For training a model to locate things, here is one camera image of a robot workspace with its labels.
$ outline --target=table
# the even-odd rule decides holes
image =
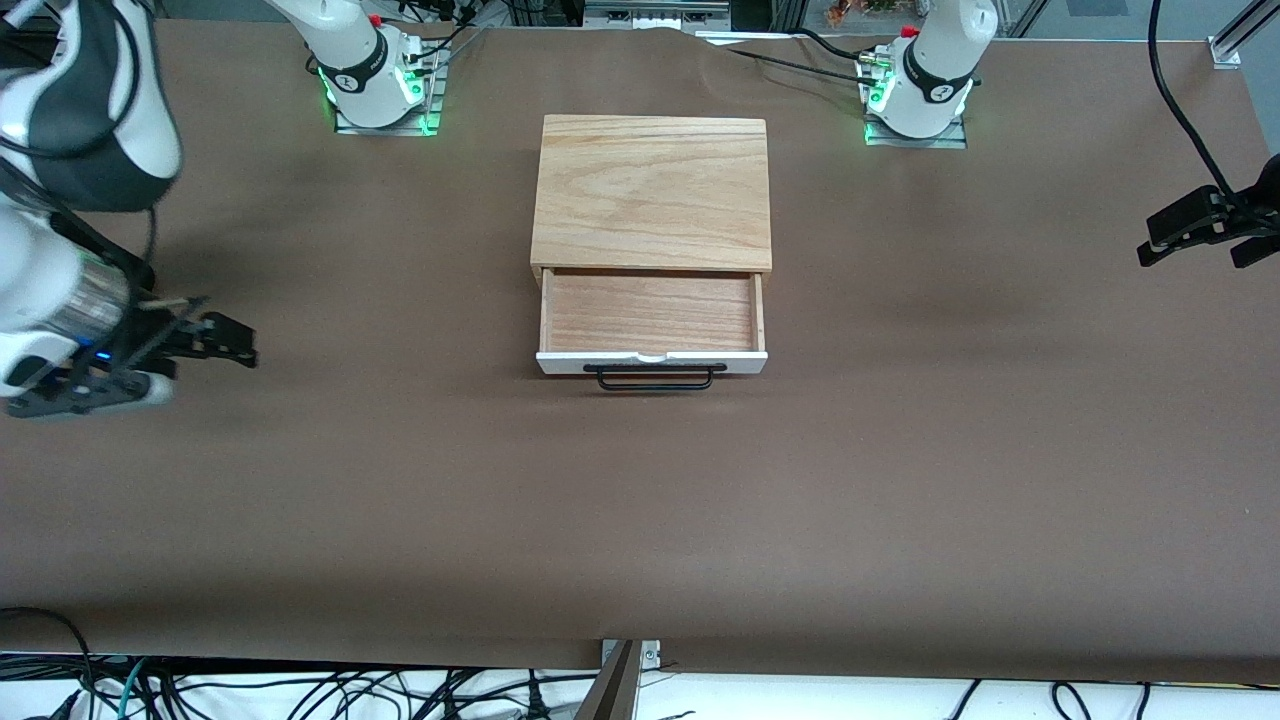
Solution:
[[[1138,266],[1146,217],[1207,182],[1140,45],[996,42],[969,150],[909,151],[863,145],[847,85],[676,32],[486,32],[420,140],[334,136],[288,26],[159,38],[187,151],[161,286],[257,328],[262,366],[0,423],[5,605],[134,653],[591,666],[593,638],[644,637],[686,670],[1280,670],[1280,265]],[[1164,54],[1252,182],[1243,78]],[[767,120],[762,375],[541,375],[548,113]],[[95,222],[140,246],[140,218]]]

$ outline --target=black cable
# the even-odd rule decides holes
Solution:
[[[338,680],[340,678],[342,678],[342,673],[334,673],[334,674],[329,675],[328,678],[325,678],[324,680],[320,680],[319,683],[316,683],[316,687],[311,688],[310,691],[307,691],[307,694],[302,696],[302,700],[300,700],[298,703],[293,706],[293,710],[289,711],[289,715],[284,720],[293,720],[293,716],[297,715],[298,711],[302,710],[302,706],[305,706],[307,703],[307,701],[311,700],[311,696],[314,696],[317,692],[320,692],[320,689],[324,688],[326,684],[333,683],[334,680]],[[338,688],[342,688],[343,684],[344,683],[339,683]]]
[[[1080,697],[1080,693],[1075,691],[1075,687],[1071,685],[1071,683],[1053,683],[1050,687],[1048,696],[1053,701],[1053,710],[1057,711],[1059,716],[1062,717],[1062,720],[1074,720],[1066,714],[1066,710],[1062,708],[1062,703],[1057,700],[1057,691],[1062,688],[1066,688],[1066,691],[1071,693],[1071,697],[1075,698],[1075,703],[1080,706],[1080,712],[1084,712],[1084,720],[1093,720],[1093,716],[1089,715],[1089,706],[1084,705],[1084,698]]]
[[[960,720],[960,716],[964,715],[965,706],[969,705],[969,698],[973,697],[974,691],[977,691],[978,685],[980,684],[982,684],[982,678],[969,683],[969,687],[965,689],[964,694],[960,696],[960,702],[956,703],[956,708],[951,714],[950,720]]]
[[[812,29],[809,29],[806,27],[797,27],[797,28],[792,29],[788,35],[803,35],[805,37],[809,37],[814,42],[817,42],[818,45],[820,45],[822,49],[826,50],[827,53],[831,53],[832,55],[835,55],[837,58],[844,58],[846,60],[855,60],[856,61],[858,60],[858,55],[860,54],[860,53],[850,53],[847,50],[841,50],[840,47],[836,47],[835,45],[827,42],[826,37],[818,35],[817,32],[814,32],[814,31],[812,31]]]
[[[855,82],[858,85],[876,85],[876,81],[873,81],[872,78],[856,77],[856,76],[850,76],[850,74],[845,74],[845,73],[837,73],[837,72],[832,72],[832,70],[824,70],[822,68],[813,68],[813,67],[809,67],[809,65],[801,65],[800,63],[792,63],[791,60],[782,60],[782,59],[778,59],[778,58],[769,58],[768,55],[756,55],[755,53],[748,53],[746,50],[735,50],[732,47],[727,47],[727,50],[730,53],[735,53],[737,55],[742,55],[744,58],[754,58],[756,60],[764,60],[765,63],[773,63],[773,64],[777,64],[777,65],[785,65],[787,68],[795,68],[797,70],[804,70],[806,73],[814,73],[814,74],[819,74],[819,76],[827,76],[827,77],[833,77],[833,78],[840,78],[840,79],[847,79],[847,81]]]
[[[413,12],[413,17],[417,18],[417,22],[420,22],[420,23],[425,23],[426,22],[426,20],[422,19],[422,14],[417,12],[417,6],[413,5],[412,3],[401,3],[399,4],[399,9],[397,12],[401,13],[401,14],[403,14],[404,13],[404,8],[408,8],[410,10]]]
[[[449,46],[449,42],[453,42],[453,38],[457,37],[460,32],[465,31],[468,27],[471,27],[471,26],[467,24],[467,23],[458,23],[458,27],[456,27],[453,29],[453,32],[449,33],[448,37],[445,37],[444,40],[440,40],[439,45],[436,45],[435,47],[433,47],[430,50],[426,50],[425,53],[420,53],[417,55],[410,55],[408,61],[416,63],[419,60],[422,60],[425,58],[430,58],[431,55],[435,55],[440,50],[444,50],[445,47]]]
[[[376,694],[376,693],[374,693],[375,688],[378,688],[379,685],[381,685],[387,680],[392,679],[392,676],[398,675],[398,674],[399,674],[399,670],[396,670],[393,673],[387,673],[385,675],[383,675],[381,678],[378,678],[376,680],[369,680],[367,685],[365,685],[364,688],[361,688],[361,689],[358,689],[358,691],[356,691],[353,693],[349,693],[349,694],[344,689],[343,693],[342,693],[343,694],[342,702],[338,703],[338,710],[335,710],[334,714],[333,714],[333,720],[338,720],[338,716],[342,715],[343,711],[349,711],[351,705],[353,702],[356,702],[357,700],[360,700],[361,696],[365,696],[365,694]]]
[[[161,720],[160,711],[156,708],[156,694],[151,689],[151,679],[145,676],[138,676],[137,679],[137,697],[142,701],[142,710],[146,717],[150,720],[155,717]]]
[[[545,685],[545,684],[550,684],[550,683],[568,683],[568,682],[575,682],[575,680],[594,680],[595,676],[596,676],[595,674],[586,674],[586,675],[557,675],[554,678],[543,678],[541,680],[539,680],[539,683],[541,683],[541,684]],[[458,708],[454,710],[453,712],[447,712],[444,716],[440,717],[440,720],[456,720],[458,717],[458,715],[463,710],[466,710],[467,707],[470,707],[470,706],[472,706],[472,705],[475,705],[477,702],[488,702],[490,700],[506,700],[506,698],[500,698],[499,696],[503,696],[503,694],[506,694],[506,693],[508,693],[511,691],[518,691],[518,689],[525,688],[527,685],[529,685],[529,680],[525,680],[522,683],[513,683],[513,684],[504,685],[504,687],[500,687],[500,688],[497,688],[497,689],[493,689],[493,691],[489,691],[489,692],[485,692],[485,693],[480,693],[480,694],[477,694],[477,696],[475,696],[472,698],[468,698],[466,702],[462,702],[458,706]]]
[[[212,717],[210,717],[210,716],[205,715],[204,712],[201,712],[198,707],[196,707],[195,705],[191,703],[191,701],[188,701],[187,698],[182,697],[180,692],[178,692],[177,694],[174,694],[174,697],[178,698],[178,705],[187,706],[187,710],[189,710],[189,711],[195,712],[196,715],[198,715],[201,717],[201,720],[214,720]]]
[[[36,618],[47,618],[50,620],[61,624],[63,626],[65,626],[68,630],[72,632],[72,635],[76,638],[76,644],[79,647],[81,659],[84,661],[84,676],[81,678],[81,685],[88,691],[88,715],[86,715],[86,717],[95,717],[93,701],[96,691],[93,689],[95,684],[93,661],[90,657],[88,643],[84,642],[84,635],[81,634],[79,628],[76,626],[76,623],[72,623],[61,612],[54,612],[52,610],[45,610],[44,607],[29,607],[29,606],[0,607],[0,618],[5,615],[15,615],[15,616],[28,615]]]
[[[1151,701],[1151,683],[1142,684],[1142,698],[1138,700],[1138,711],[1133,714],[1133,720],[1143,720],[1147,716],[1147,702]]]
[[[413,714],[411,720],[424,720],[428,715],[435,712],[436,707],[440,707],[440,705],[443,703],[444,698],[448,694],[453,693],[454,691],[461,688],[465,683],[467,683],[468,680],[480,674],[479,670],[460,670],[457,675],[454,675],[453,673],[454,673],[453,670],[449,670],[449,673],[444,678],[444,682],[440,683],[438,688],[435,688],[435,692],[431,693],[431,697],[426,698],[426,701],[422,702],[422,705],[417,708],[417,712]]]
[[[172,700],[178,708],[178,715],[173,714],[172,707],[169,708],[172,720],[191,720],[191,715],[187,712],[187,708],[183,707],[182,697],[178,694],[178,684],[172,673],[165,673],[160,676],[160,692],[165,697],[166,705],[168,701]]]
[[[72,694],[67,696],[67,700],[58,706],[58,710],[49,714],[49,720],[70,720],[72,710],[76,708],[76,701],[79,700],[81,692],[83,691],[77,689]]]
[[[1275,223],[1267,218],[1262,218],[1249,206],[1248,202],[1240,197],[1231,183],[1226,179],[1226,174],[1219,167],[1217,160],[1208,150],[1208,145],[1204,143],[1204,138],[1201,137],[1199,131],[1192,124],[1190,119],[1187,118],[1187,113],[1183,111],[1174,94],[1169,90],[1169,83],[1165,82],[1165,70],[1160,65],[1160,47],[1158,47],[1158,35],[1160,35],[1160,8],[1164,0],[1151,0],[1151,22],[1147,24],[1147,59],[1151,61],[1151,74],[1156,81],[1156,90],[1160,91],[1160,97],[1169,106],[1169,111],[1172,113],[1174,119],[1190,138],[1192,145],[1196,147],[1196,154],[1199,155],[1201,161],[1208,169],[1208,173],[1213,177],[1213,183],[1217,188],[1222,191],[1228,201],[1233,208],[1239,209],[1247,218],[1258,223],[1263,228],[1268,228],[1272,232],[1280,232],[1280,223]]]
[[[550,708],[543,701],[543,691],[538,685],[538,674],[529,669],[529,720],[550,720]]]
[[[315,678],[291,678],[288,680],[271,680],[269,683],[250,683],[250,684],[238,684],[238,683],[193,683],[191,685],[180,685],[180,687],[178,687],[178,691],[179,692],[187,692],[187,691],[198,691],[201,688],[225,688],[225,689],[236,689],[236,691],[257,691],[257,689],[262,689],[262,688],[276,688],[276,687],[280,687],[280,685],[306,685],[306,684],[312,684],[315,682],[316,682]]]
[[[108,10],[110,10],[113,19],[115,20],[115,24],[124,33],[125,44],[129,46],[129,59],[131,59],[129,92],[128,95],[125,95],[124,109],[120,110],[120,115],[118,118],[113,118],[108,128],[101,133],[93,136],[87,142],[72,147],[63,147],[63,149],[32,147],[29,145],[22,145],[19,142],[13,141],[9,136],[4,135],[3,132],[0,132],[0,147],[5,147],[6,150],[12,150],[20,155],[28,155],[31,158],[42,158],[46,160],[67,160],[70,158],[82,158],[92,152],[93,150],[97,150],[104,143],[106,143],[115,135],[115,131],[120,127],[124,119],[129,117],[129,113],[133,110],[133,106],[138,100],[138,94],[142,90],[142,51],[140,50],[138,38],[137,36],[134,36],[133,28],[129,26],[129,22],[124,18],[124,15],[120,13],[119,8],[116,8],[115,4],[110,1],[104,3],[104,5],[108,8]]]
[[[375,700],[380,700],[383,702],[392,703],[392,707],[396,708],[396,720],[404,720],[404,708],[402,708],[399,706],[399,703],[396,702],[394,698],[389,698],[389,697],[387,697],[387,696],[384,696],[381,693],[369,693],[369,697],[375,698]],[[348,712],[351,711],[351,706],[349,705],[347,706],[347,711]]]
[[[445,675],[445,684],[448,684],[448,679],[449,679],[449,676]],[[454,710],[457,710],[458,703],[453,701],[453,692],[457,691],[461,687],[462,687],[462,683],[457,683],[454,685],[449,685],[449,688],[447,691],[444,691],[443,705],[444,705],[444,712],[445,714],[449,714],[449,712],[453,712]]]

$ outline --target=cable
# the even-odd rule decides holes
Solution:
[[[1280,223],[1275,223],[1267,218],[1262,218],[1240,197],[1231,183],[1228,182],[1226,174],[1219,167],[1217,160],[1208,150],[1208,145],[1204,143],[1204,138],[1201,137],[1199,131],[1192,124],[1190,119],[1187,118],[1187,113],[1183,111],[1174,94],[1169,90],[1169,83],[1165,82],[1165,70],[1160,64],[1160,47],[1158,47],[1158,35],[1160,35],[1160,9],[1164,0],[1151,0],[1151,22],[1147,24],[1147,59],[1151,61],[1151,74],[1156,81],[1156,90],[1160,91],[1160,97],[1169,106],[1169,111],[1172,113],[1174,119],[1190,138],[1192,145],[1196,147],[1196,154],[1199,155],[1201,161],[1208,169],[1208,173],[1213,177],[1213,183],[1217,188],[1226,196],[1228,201],[1233,208],[1238,208],[1247,218],[1258,223],[1260,225],[1271,229],[1272,232],[1280,232]]]
[[[858,55],[861,54],[861,53],[850,53],[847,50],[841,50],[840,47],[836,47],[835,45],[827,42],[826,37],[818,35],[817,32],[814,32],[814,31],[812,31],[812,29],[809,29],[806,27],[797,27],[797,28],[792,29],[788,35],[803,35],[805,37],[809,37],[814,42],[817,42],[818,45],[820,45],[822,49],[826,50],[827,53],[831,53],[832,55],[835,55],[837,58],[844,58],[846,60],[855,60],[856,61],[858,60]]]
[[[307,694],[302,696],[302,700],[300,700],[298,703],[293,706],[293,710],[289,711],[289,715],[288,715],[288,717],[285,717],[285,720],[293,720],[293,716],[297,715],[297,712],[300,710],[302,710],[302,706],[306,705],[308,700],[311,700],[311,696],[314,696],[317,692],[320,692],[320,688],[325,687],[328,683],[332,683],[332,682],[334,682],[334,680],[337,680],[339,678],[342,678],[342,673],[334,673],[334,674],[329,675],[328,678],[325,678],[324,680],[320,680],[319,683],[316,683],[316,687],[311,688],[307,692]]]
[[[1151,683],[1142,684],[1142,697],[1138,700],[1138,710],[1133,714],[1133,720],[1143,720],[1147,716],[1147,702],[1151,701]]]
[[[486,31],[486,29],[489,29],[489,28],[483,27],[483,28],[477,29],[475,35],[472,35],[471,37],[466,38],[466,41],[463,41],[462,45],[458,45],[457,50],[451,51],[449,56],[443,63],[440,63],[439,65],[435,65],[434,68],[430,68],[424,74],[430,74],[430,73],[433,73],[435,70],[439,70],[440,68],[449,67],[449,63],[452,63],[453,60],[456,60],[457,56],[461,55],[462,51],[467,49],[467,45],[471,45],[472,42],[475,42],[476,38],[479,38],[481,35],[484,35],[484,31]]]
[[[355,693],[349,693],[348,694],[347,691],[343,689],[343,692],[342,692],[343,698],[342,698],[342,702],[338,703],[338,710],[335,710],[334,714],[333,714],[333,720],[338,720],[338,715],[342,715],[343,711],[349,711],[351,703],[353,703],[357,700],[360,700],[361,696],[365,696],[365,694],[376,694],[376,693],[374,693],[374,688],[376,688],[378,685],[381,685],[387,680],[392,679],[392,676],[398,675],[398,674],[399,674],[399,670],[393,671],[393,673],[388,673],[388,674],[383,675],[381,678],[378,678],[376,680],[369,680],[367,685],[365,685],[364,688],[356,691]],[[396,712],[399,714],[399,706],[398,705],[396,706]]]
[[[96,717],[96,715],[93,715],[93,712],[95,712],[93,701],[95,701],[95,694],[96,694],[96,691],[93,689],[93,685],[95,685],[95,682],[93,682],[93,661],[90,657],[88,643],[84,642],[84,635],[81,634],[79,628],[76,626],[76,623],[72,623],[61,612],[54,612],[52,610],[45,610],[44,607],[29,607],[29,606],[0,607],[0,618],[3,618],[5,615],[33,615],[33,616],[37,616],[37,618],[47,618],[50,620],[54,620],[54,621],[61,624],[63,626],[65,626],[68,630],[72,632],[72,635],[76,638],[76,644],[79,647],[81,659],[84,661],[84,676],[81,678],[79,682],[81,682],[81,685],[84,687],[88,691],[88,715],[87,715],[87,717]]]
[[[129,117],[129,113],[133,110],[133,106],[138,100],[138,92],[142,90],[142,51],[138,47],[137,36],[133,35],[133,28],[129,26],[129,22],[124,18],[124,15],[120,13],[119,8],[116,8],[113,3],[109,1],[104,3],[104,5],[111,13],[116,27],[119,27],[120,31],[124,33],[124,41],[129,46],[129,60],[131,60],[129,92],[125,95],[124,109],[120,110],[120,115],[118,118],[111,118],[111,122],[109,123],[108,128],[100,132],[99,135],[93,136],[87,142],[72,147],[63,147],[63,149],[33,147],[29,145],[22,145],[19,142],[15,142],[13,138],[10,138],[8,135],[3,132],[0,132],[0,147],[5,147],[6,150],[12,150],[20,155],[27,155],[31,158],[42,158],[46,160],[68,160],[72,158],[82,158],[97,150],[104,143],[106,143],[115,135],[115,131],[124,122],[124,118]],[[108,108],[108,117],[110,117],[110,108]]]
[[[575,682],[575,680],[594,680],[594,679],[595,679],[594,674],[586,674],[586,675],[558,675],[556,678],[543,678],[541,680],[539,680],[539,683],[541,683],[541,684],[545,685],[545,684],[550,684],[550,683],[568,683],[568,682]],[[503,694],[506,694],[506,693],[508,693],[511,691],[518,691],[520,688],[524,688],[524,687],[527,687],[527,685],[529,685],[529,682],[525,680],[522,683],[513,683],[513,684],[509,684],[509,685],[504,685],[504,687],[500,687],[500,688],[497,688],[497,689],[493,689],[493,691],[477,694],[477,696],[467,700],[466,702],[461,703],[458,706],[458,708],[454,710],[453,712],[444,714],[440,717],[440,720],[456,720],[458,717],[458,715],[463,710],[466,710],[467,707],[470,707],[470,706],[472,706],[472,705],[475,705],[477,702],[488,702],[490,700],[504,700],[504,698],[502,698],[499,696],[503,696]]]
[[[428,715],[434,712],[435,708],[440,706],[447,693],[452,693],[453,691],[461,688],[467,680],[479,675],[480,670],[458,670],[457,675],[453,675],[453,670],[449,670],[449,674],[444,678],[444,683],[440,683],[440,685],[435,688],[435,692],[433,692],[431,696],[422,702],[422,705],[417,708],[417,712],[415,712],[410,720],[425,720]]]
[[[178,688],[178,691],[179,692],[187,692],[187,691],[198,691],[198,689],[202,689],[202,688],[225,688],[225,689],[236,689],[236,691],[257,691],[257,689],[264,689],[264,688],[278,688],[278,687],[282,687],[282,685],[305,685],[305,684],[312,684],[315,682],[316,682],[315,678],[291,678],[288,680],[271,680],[270,683],[250,683],[250,684],[238,684],[238,683],[195,683],[195,684],[191,684],[191,685],[182,685],[182,687]]]
[[[977,691],[978,685],[980,684],[982,684],[982,678],[969,683],[969,688],[965,689],[963,696],[960,696],[960,702],[956,703],[956,708],[951,714],[950,720],[960,720],[960,716],[964,715],[965,706],[969,705],[969,698],[973,697],[974,691]]]
[[[424,20],[424,19],[422,19],[422,13],[419,13],[419,12],[417,12],[417,6],[416,6],[416,5],[413,5],[412,3],[401,3],[401,4],[399,4],[399,10],[398,10],[398,12],[399,12],[401,14],[403,14],[403,13],[404,13],[404,8],[408,8],[410,10],[412,10],[412,12],[413,12],[413,17],[415,17],[415,18],[417,18],[417,22],[420,22],[420,23],[425,23],[425,22],[426,22],[426,20]]]
[[[813,68],[813,67],[809,67],[809,65],[801,65],[800,63],[792,63],[791,60],[782,60],[782,59],[778,59],[778,58],[769,58],[768,55],[756,55],[755,53],[748,53],[746,50],[735,50],[732,47],[727,47],[726,50],[728,50],[730,53],[735,53],[737,55],[742,55],[744,58],[754,58],[756,60],[764,60],[765,63],[773,63],[773,64],[777,64],[777,65],[785,65],[787,68],[795,68],[797,70],[804,70],[806,73],[814,73],[814,74],[819,74],[819,76],[827,76],[827,77],[833,77],[833,78],[840,78],[840,79],[847,79],[850,82],[856,82],[858,85],[876,85],[876,81],[873,81],[872,78],[849,76],[849,74],[845,74],[845,73],[837,73],[837,72],[832,72],[832,70],[824,70],[822,68]]]
[[[471,27],[471,26],[467,24],[467,23],[460,23],[458,27],[453,28],[453,32],[451,32],[448,37],[445,37],[444,40],[439,41],[439,45],[436,45],[435,47],[433,47],[433,49],[430,49],[430,50],[428,50],[425,53],[421,53],[421,54],[417,54],[417,55],[410,55],[408,60],[411,63],[416,63],[416,61],[419,61],[419,60],[421,60],[424,58],[430,58],[431,55],[435,55],[440,50],[444,50],[445,47],[448,47],[449,42],[453,42],[453,38],[457,37],[460,32],[462,32],[463,29],[466,29],[468,27]]]
[[[1071,693],[1071,697],[1075,698],[1075,703],[1080,706],[1080,712],[1084,712],[1084,720],[1093,720],[1093,716],[1089,715],[1089,706],[1084,705],[1084,698],[1080,697],[1080,693],[1075,691],[1075,687],[1073,687],[1071,683],[1053,683],[1053,685],[1050,687],[1048,694],[1053,701],[1053,710],[1057,711],[1059,716],[1062,717],[1062,720],[1074,720],[1066,714],[1066,710],[1062,708],[1062,703],[1057,700],[1057,691],[1062,688],[1066,688],[1066,691]]]
[[[543,701],[543,691],[538,685],[538,674],[529,669],[529,712],[527,720],[550,720],[550,708]]]
[[[138,673],[142,671],[142,664],[146,661],[147,659],[143,657],[134,662],[133,670],[129,670],[129,676],[124,679],[124,689],[120,691],[120,707],[115,711],[115,720],[124,720],[128,716],[129,692],[133,689],[133,684],[138,682]]]
[[[76,708],[76,701],[79,700],[81,692],[83,691],[77,689],[72,694],[67,696],[67,700],[64,700],[63,703],[49,715],[49,720],[69,720],[72,710]]]

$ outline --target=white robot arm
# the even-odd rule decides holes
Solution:
[[[303,35],[349,122],[381,127],[421,101],[403,78],[404,36],[376,27],[358,0],[266,1]],[[76,215],[152,208],[182,147],[150,5],[55,5],[61,42],[49,67],[0,70],[0,400],[17,416],[97,413],[166,401],[173,357],[256,366],[251,328],[216,313],[191,319],[200,301],[157,300],[150,258]]]
[[[867,109],[905,137],[940,135],[964,111],[973,70],[998,27],[991,0],[934,0],[919,36],[888,45],[886,85]]]

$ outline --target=white drawer front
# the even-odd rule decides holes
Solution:
[[[753,375],[764,369],[768,352],[668,352],[644,355],[640,352],[539,352],[538,364],[548,375],[589,375],[584,365],[636,365],[662,366],[680,372],[681,366],[723,364],[727,374]]]

